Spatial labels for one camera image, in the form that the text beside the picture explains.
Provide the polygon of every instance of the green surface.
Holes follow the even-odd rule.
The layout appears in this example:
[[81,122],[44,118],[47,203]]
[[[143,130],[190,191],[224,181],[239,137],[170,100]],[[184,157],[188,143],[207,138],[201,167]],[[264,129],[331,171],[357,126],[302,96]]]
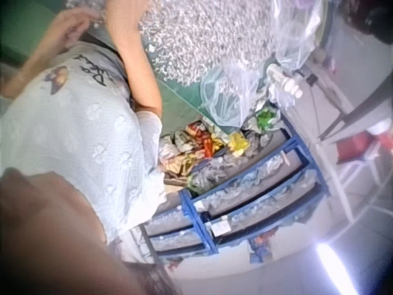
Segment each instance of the green surface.
[[54,13],[35,1],[13,0],[1,11],[1,53],[21,63],[36,48]]

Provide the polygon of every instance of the blurry finger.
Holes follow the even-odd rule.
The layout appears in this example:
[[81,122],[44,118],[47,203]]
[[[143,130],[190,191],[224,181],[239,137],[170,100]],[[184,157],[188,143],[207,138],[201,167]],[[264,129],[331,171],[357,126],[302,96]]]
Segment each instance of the blurry finger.
[[99,20],[100,18],[98,11],[86,7],[78,7],[71,10],[64,10],[59,13],[59,17],[63,20],[69,17],[73,17],[75,15],[85,15],[92,20]]
[[84,20],[79,23],[79,25],[75,28],[73,34],[76,35],[76,38],[79,39],[79,37],[88,29],[90,26],[90,19],[85,18]]
[[73,46],[76,41],[79,40],[81,35],[88,29],[90,26],[90,20],[88,18],[83,19],[77,26],[73,27],[72,30],[67,34],[67,42],[66,47],[70,48]]

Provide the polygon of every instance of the sleeve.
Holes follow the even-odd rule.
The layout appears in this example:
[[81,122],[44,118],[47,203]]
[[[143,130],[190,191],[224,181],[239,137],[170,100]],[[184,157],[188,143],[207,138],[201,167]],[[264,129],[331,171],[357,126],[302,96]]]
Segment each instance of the sleeve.
[[158,165],[158,145],[162,123],[156,114],[149,111],[139,111],[136,113],[136,117],[141,128],[145,168],[150,172]]

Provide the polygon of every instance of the red object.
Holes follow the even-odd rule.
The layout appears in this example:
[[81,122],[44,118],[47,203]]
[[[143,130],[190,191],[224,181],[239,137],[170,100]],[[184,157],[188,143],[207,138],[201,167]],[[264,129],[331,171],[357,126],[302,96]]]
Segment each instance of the red object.
[[362,157],[375,138],[364,131],[337,142],[338,163],[349,162]]
[[375,135],[375,138],[381,143],[383,148],[388,151],[393,150],[393,138],[390,131]]

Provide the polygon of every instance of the shelf drawer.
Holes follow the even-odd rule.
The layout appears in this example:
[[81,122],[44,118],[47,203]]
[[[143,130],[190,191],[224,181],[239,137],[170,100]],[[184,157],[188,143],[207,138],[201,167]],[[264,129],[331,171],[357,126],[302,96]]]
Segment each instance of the shelf drawer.
[[181,205],[155,216],[145,223],[145,228],[149,236],[172,232],[190,226],[192,226],[192,221],[188,216],[184,216]]
[[249,202],[256,195],[284,181],[303,167],[295,150],[286,154],[286,157],[290,163],[289,166],[285,163],[283,156],[278,154],[225,188],[206,197],[195,199],[194,205],[199,212],[208,211],[214,218]]
[[316,172],[314,170],[304,171],[294,183],[284,187],[277,194],[268,195],[267,197],[261,196],[246,208],[229,214],[225,220],[229,223],[231,230],[223,235],[233,234],[269,218],[304,196],[315,185]]
[[151,241],[154,249],[158,252],[203,244],[201,238],[193,229],[151,238]]

